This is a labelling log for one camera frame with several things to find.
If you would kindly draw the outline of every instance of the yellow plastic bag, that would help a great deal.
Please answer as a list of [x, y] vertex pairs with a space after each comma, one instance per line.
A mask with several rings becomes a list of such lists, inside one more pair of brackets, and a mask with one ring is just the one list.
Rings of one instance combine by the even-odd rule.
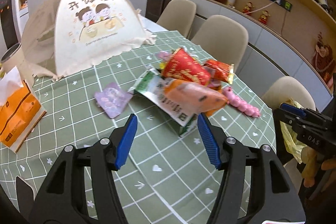
[[[297, 108], [302, 108], [298, 102], [292, 99], [288, 100], [286, 103]], [[301, 151], [307, 145], [296, 139], [297, 134], [292, 130], [290, 125], [280, 122], [280, 127], [287, 152], [291, 153], [297, 162], [301, 164]]]
[[0, 141], [16, 153], [46, 110], [16, 67], [0, 81], [0, 94]]

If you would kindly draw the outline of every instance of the table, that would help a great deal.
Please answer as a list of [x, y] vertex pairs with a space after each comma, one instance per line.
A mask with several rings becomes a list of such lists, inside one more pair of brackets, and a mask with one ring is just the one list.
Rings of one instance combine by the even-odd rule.
[[[143, 96], [135, 95], [115, 119], [109, 119], [94, 99], [94, 93], [108, 83], [116, 82], [123, 90], [128, 90], [145, 72], [144, 65], [158, 67], [155, 52], [183, 47], [201, 61], [211, 58], [200, 46], [177, 31], [156, 34], [157, 42], [153, 46], [124, 52], [58, 82], [52, 83], [47, 77], [35, 79], [34, 90], [47, 114], [17, 154], [2, 144], [0, 147], [0, 184], [16, 207], [16, 176], [21, 176], [38, 190], [66, 145], [72, 144], [77, 148], [93, 145], [108, 137], [116, 127], [123, 126], [128, 116], [135, 113], [138, 131], [129, 157], [118, 172], [113, 172], [129, 223], [206, 223], [222, 172], [216, 171], [209, 163], [197, 128], [180, 138], [177, 124]], [[245, 145], [259, 147], [269, 144], [275, 150], [272, 110], [236, 76], [232, 88], [261, 109], [261, 118], [246, 117], [235, 108], [226, 106], [210, 117], [210, 122]], [[240, 216], [247, 209], [249, 185], [250, 169], [246, 168]], [[90, 216], [97, 218], [90, 168], [85, 171], [85, 188]]]

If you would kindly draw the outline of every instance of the red packet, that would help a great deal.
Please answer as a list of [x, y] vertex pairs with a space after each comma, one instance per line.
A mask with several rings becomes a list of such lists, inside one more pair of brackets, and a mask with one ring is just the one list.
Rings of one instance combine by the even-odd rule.
[[229, 65], [229, 64], [225, 64], [225, 63], [213, 60], [213, 59], [209, 59], [208, 61], [204, 63], [204, 66], [210, 67], [215, 70], [215, 73], [214, 75], [212, 75], [212, 78], [232, 85], [233, 76], [234, 76], [234, 73], [233, 73], [234, 65], [233, 64]]
[[182, 48], [174, 52], [161, 75], [201, 85], [208, 85], [211, 79], [210, 73]]

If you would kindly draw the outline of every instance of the chair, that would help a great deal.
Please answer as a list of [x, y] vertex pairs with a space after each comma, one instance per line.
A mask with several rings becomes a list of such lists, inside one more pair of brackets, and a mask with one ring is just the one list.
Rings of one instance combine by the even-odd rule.
[[222, 15], [209, 17], [191, 40], [218, 61], [234, 64], [237, 70], [249, 40], [247, 30]]
[[169, 31], [179, 31], [187, 37], [196, 14], [196, 4], [190, 0], [172, 0], [168, 3], [157, 24]]
[[315, 102], [306, 88], [290, 76], [284, 76], [275, 81], [261, 99], [274, 110], [289, 98], [297, 101], [303, 108], [316, 110]]

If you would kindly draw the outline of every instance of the cartoon girl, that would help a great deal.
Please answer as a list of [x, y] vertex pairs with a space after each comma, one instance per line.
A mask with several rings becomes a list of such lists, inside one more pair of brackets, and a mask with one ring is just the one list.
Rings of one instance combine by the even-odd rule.
[[96, 14], [97, 16], [99, 16], [101, 21], [105, 19], [109, 19], [110, 18], [110, 7], [105, 3], [98, 4], [96, 7]]
[[95, 15], [88, 6], [76, 13], [76, 16], [83, 23], [84, 27], [88, 27], [95, 23]]

